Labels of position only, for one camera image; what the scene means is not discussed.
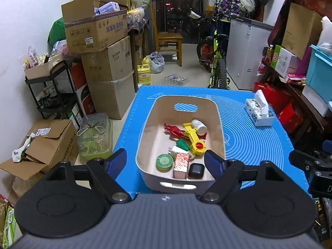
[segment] blue mat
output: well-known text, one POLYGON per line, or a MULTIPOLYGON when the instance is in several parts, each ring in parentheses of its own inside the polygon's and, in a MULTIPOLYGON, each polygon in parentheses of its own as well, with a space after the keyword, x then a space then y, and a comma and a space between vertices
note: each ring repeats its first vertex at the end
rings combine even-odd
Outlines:
MULTIPOLYGON (((222 123, 226 159, 241 160, 247 165, 259 165, 262 160, 270 160, 290 176, 303 190, 308 190, 308 183, 303 171, 293 167, 288 155, 293 150, 287 133, 276 118, 272 126, 255 127, 244 109, 247 98, 254 93, 219 89, 143 86, 139 88, 126 122, 115 146, 115 151, 124 148, 127 151, 127 164, 116 181, 134 196, 136 193, 150 193, 142 180, 135 163, 135 156, 144 122, 154 101, 162 95, 189 95, 207 98, 218 107, 222 123)), ((192 110, 192 105, 178 104, 178 110, 192 110)), ((253 185, 244 182, 242 187, 253 185)))

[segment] green round container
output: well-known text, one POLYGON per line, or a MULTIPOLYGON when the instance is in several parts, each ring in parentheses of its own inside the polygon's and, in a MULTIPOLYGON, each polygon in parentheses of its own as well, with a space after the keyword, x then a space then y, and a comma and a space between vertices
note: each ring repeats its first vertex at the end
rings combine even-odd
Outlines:
POLYGON ((156 167, 159 171, 169 171, 173 166, 173 158, 169 154, 161 154, 157 157, 156 167))

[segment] red package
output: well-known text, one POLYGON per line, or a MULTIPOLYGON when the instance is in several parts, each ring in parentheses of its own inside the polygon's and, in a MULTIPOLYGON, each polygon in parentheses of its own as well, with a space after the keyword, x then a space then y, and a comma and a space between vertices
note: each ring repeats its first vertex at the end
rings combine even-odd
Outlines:
POLYGON ((262 90, 266 101, 277 114, 292 100, 292 96, 285 91, 276 90, 266 83, 255 82, 253 92, 257 90, 262 90))
POLYGON ((292 133, 302 122, 302 116, 292 103, 289 103, 278 115, 278 119, 287 133, 292 133))

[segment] white concentric circles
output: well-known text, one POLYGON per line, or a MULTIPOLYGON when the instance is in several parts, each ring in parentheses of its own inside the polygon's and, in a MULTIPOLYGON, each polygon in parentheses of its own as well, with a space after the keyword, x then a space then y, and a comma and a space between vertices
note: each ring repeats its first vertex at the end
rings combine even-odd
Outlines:
MULTIPOLYGON (((276 131, 271 126, 255 127, 244 104, 217 95, 192 95, 214 101, 218 107, 224 138, 227 140, 226 158, 237 159, 246 165, 259 165, 269 160, 283 170, 283 148, 276 131)), ((195 105, 177 104, 177 110, 196 111, 195 105)), ((253 185, 245 182, 242 187, 253 185)))

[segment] blue plastic bin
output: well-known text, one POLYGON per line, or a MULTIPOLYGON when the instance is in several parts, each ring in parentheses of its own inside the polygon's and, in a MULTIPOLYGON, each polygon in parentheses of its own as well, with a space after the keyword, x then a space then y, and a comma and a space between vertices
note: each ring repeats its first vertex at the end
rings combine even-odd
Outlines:
POLYGON ((305 82, 328 104, 332 100, 332 56, 312 48, 305 82))

